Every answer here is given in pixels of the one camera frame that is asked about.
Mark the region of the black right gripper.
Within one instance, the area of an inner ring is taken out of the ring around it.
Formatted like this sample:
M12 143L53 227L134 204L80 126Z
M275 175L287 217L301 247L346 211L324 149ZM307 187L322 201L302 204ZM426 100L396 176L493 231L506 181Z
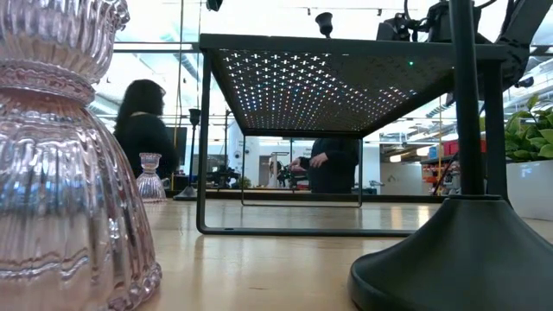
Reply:
M449 0L439 0L429 7L427 15L415 20L409 14L409 0L404 0L404 17L407 28L412 31L411 40L418 41L418 33L428 34L426 42L450 42ZM377 41L404 41L405 27L403 19L388 19L378 25Z

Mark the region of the clear ribbed glass candle holder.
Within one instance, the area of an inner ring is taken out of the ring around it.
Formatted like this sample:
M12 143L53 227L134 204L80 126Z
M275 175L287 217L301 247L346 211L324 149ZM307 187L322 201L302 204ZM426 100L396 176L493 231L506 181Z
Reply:
M143 172L137 178L137 187L143 203L164 202L165 189L156 172L162 156L156 153L140 153L139 156Z

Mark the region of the pink ribbed glass candle holder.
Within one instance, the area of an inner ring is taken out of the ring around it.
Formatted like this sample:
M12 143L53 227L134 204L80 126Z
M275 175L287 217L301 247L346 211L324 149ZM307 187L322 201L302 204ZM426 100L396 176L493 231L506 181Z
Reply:
M120 145L89 109L125 0L0 0L0 311L133 311L159 288Z

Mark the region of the black perforated metal shelf riser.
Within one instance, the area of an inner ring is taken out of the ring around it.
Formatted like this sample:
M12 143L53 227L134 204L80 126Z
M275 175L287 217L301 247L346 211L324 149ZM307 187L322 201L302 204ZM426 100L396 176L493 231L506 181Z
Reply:
M200 50L245 136L359 140L454 93L463 173L443 207L466 217L508 209L484 192L477 104L476 64L500 67L502 46L204 34Z

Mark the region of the shelf with red bins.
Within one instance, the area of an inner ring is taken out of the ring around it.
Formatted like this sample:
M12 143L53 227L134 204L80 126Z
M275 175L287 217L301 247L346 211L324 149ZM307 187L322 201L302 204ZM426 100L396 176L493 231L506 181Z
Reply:
M461 193L461 166L457 140L429 148L429 158L421 161L422 179L429 185L429 194L449 196Z

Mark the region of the person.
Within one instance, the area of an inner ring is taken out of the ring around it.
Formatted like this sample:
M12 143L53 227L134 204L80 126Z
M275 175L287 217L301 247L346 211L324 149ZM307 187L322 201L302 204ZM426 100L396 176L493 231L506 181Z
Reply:
M137 79L126 88L113 135L137 178L142 172L141 153L161 155L156 173L169 178L177 170L179 156L161 120L164 89L150 79Z
M307 171L313 194L349 194L359 164L359 141L345 138L317 138L311 156L300 156L290 164Z

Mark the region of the green plant in white pot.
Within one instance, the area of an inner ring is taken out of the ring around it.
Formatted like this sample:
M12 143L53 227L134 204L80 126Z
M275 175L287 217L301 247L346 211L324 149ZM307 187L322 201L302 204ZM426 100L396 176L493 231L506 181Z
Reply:
M553 100L533 94L509 116L484 104L487 192L528 219L553 221Z

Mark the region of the black computer monitor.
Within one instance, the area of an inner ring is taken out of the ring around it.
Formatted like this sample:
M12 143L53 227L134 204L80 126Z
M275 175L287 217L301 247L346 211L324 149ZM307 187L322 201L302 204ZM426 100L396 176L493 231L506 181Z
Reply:
M178 155L179 165L182 166L185 164L186 159L186 150L187 150L187 127L167 127L166 132L168 133L169 140L174 146L175 151Z

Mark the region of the black table frame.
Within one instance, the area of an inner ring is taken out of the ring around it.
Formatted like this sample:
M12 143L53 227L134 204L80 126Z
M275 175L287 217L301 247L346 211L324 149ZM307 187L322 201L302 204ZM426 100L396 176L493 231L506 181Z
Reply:
M207 189L206 198L209 200L281 200L281 201L327 201L327 202L356 202L358 194L312 194L310 192L292 192L278 190L245 191L243 194L236 189ZM363 194L363 202L367 203L414 203L414 204L441 204L444 196L431 195L389 195Z

